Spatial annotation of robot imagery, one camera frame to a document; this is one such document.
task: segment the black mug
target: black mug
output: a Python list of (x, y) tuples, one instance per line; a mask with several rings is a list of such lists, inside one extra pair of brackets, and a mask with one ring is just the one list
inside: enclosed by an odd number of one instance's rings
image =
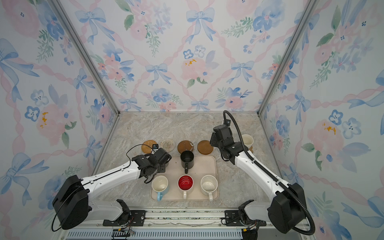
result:
[(194, 165), (194, 155), (191, 151), (184, 151), (181, 155), (181, 166), (185, 169), (185, 174), (188, 173), (188, 169), (191, 169)]

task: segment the light blue mug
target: light blue mug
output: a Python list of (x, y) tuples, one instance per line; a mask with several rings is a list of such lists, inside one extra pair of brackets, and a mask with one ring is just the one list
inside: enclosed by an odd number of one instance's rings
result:
[(160, 202), (169, 190), (168, 179), (164, 176), (155, 177), (152, 181), (152, 189), (157, 192), (157, 200)]

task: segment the round coaster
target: round coaster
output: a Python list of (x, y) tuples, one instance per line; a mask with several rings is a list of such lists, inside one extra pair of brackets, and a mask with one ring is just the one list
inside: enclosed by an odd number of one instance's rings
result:
[(170, 152), (175, 148), (175, 141), (173, 139), (165, 139), (160, 145), (165, 151)]
[(208, 140), (203, 140), (198, 143), (197, 150), (201, 154), (208, 155), (214, 150), (214, 148), (211, 146), (211, 144), (209, 144)]
[(177, 150), (179, 151), (179, 153), (182, 153), (182, 152), (187, 151), (187, 150), (193, 152), (193, 149), (194, 149), (193, 143), (191, 143), (188, 140), (181, 141), (177, 145)]
[[(143, 144), (152, 147), (152, 144), (157, 144), (157, 142), (155, 142), (154, 140), (148, 140), (148, 141), (143, 142)], [(143, 153), (145, 153), (145, 154), (147, 154), (147, 153), (151, 153), (151, 152), (152, 152), (152, 149), (151, 149), (151, 148), (149, 148), (149, 147), (147, 147), (147, 146), (144, 146), (144, 145), (141, 145), (141, 150), (142, 150)]]

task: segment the white mug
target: white mug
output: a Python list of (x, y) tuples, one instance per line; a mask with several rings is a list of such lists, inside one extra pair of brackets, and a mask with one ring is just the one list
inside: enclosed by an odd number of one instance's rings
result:
[(179, 177), (179, 179), (177, 180), (177, 186), (179, 187), (180, 192), (183, 194), (183, 199), (186, 200), (187, 193), (188, 192), (191, 193), (193, 191), (193, 186), (194, 186), (193, 178), (190, 175), (185, 174)]
[(218, 187), (217, 179), (212, 175), (205, 175), (200, 181), (200, 186), (201, 192), (204, 195), (207, 195), (209, 197), (209, 201), (212, 202), (214, 200), (213, 193)]
[(155, 177), (152, 181), (152, 189), (157, 192), (157, 200), (160, 202), (169, 190), (168, 179), (164, 176)]
[(248, 134), (241, 135), (243, 137), (244, 145), (247, 146), (247, 148), (250, 148), (253, 144), (253, 137)]

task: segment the metal corner post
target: metal corner post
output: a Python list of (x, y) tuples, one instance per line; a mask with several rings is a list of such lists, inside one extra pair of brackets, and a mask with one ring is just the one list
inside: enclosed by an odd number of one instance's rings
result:
[(309, 0), (308, 1), (308, 4), (303, 11), (303, 15), (300, 19), (300, 22), (297, 25), (295, 32), (293, 33), (292, 40), (289, 43), (287, 49), (285, 50), (283, 58), (281, 60), (281, 63), (279, 65), (278, 69), (276, 70), (273, 81), (269, 85), (267, 92), (265, 94), (265, 97), (263, 99), (263, 102), (261, 103), (261, 105), (257, 111), (259, 117), (262, 115), (262, 112), (266, 109), (266, 106), (268, 105), (268, 102), (272, 96), (273, 90), (276, 88), (276, 85), (278, 84), (279, 79), (282, 77), (283, 71), (286, 68), (286, 66), (288, 65), (289, 60), (290, 60), (293, 52), (295, 51), (295, 48), (296, 48), (301, 36), (303, 35), (304, 31), (306, 30), (307, 25), (311, 19), (311, 16), (312, 16), (318, 2), (319, 2), (319, 0)]
[(109, 93), (107, 87), (105, 86), (103, 80), (99, 76), (99, 72), (97, 71), (96, 66), (94, 65), (90, 55), (88, 54), (87, 50), (85, 49), (84, 44), (80, 40), (80, 36), (77, 34), (71, 20), (69, 19), (67, 13), (65, 12), (63, 5), (61, 4), (60, 0), (49, 0), (49, 3), (57, 15), (57, 17), (60, 19), (60, 22), (63, 24), (65, 30), (68, 32), (71, 40), (73, 41), (74, 46), (78, 50), (80, 56), (83, 58), (85, 65), (88, 67), (89, 71), (92, 74), (92, 77), (94, 78), (97, 86), (100, 88), (102, 94), (104, 95), (106, 101), (111, 106), (112, 110), (116, 115), (119, 114), (119, 109), (116, 105), (116, 103), (113, 101), (113, 98), (111, 94)]

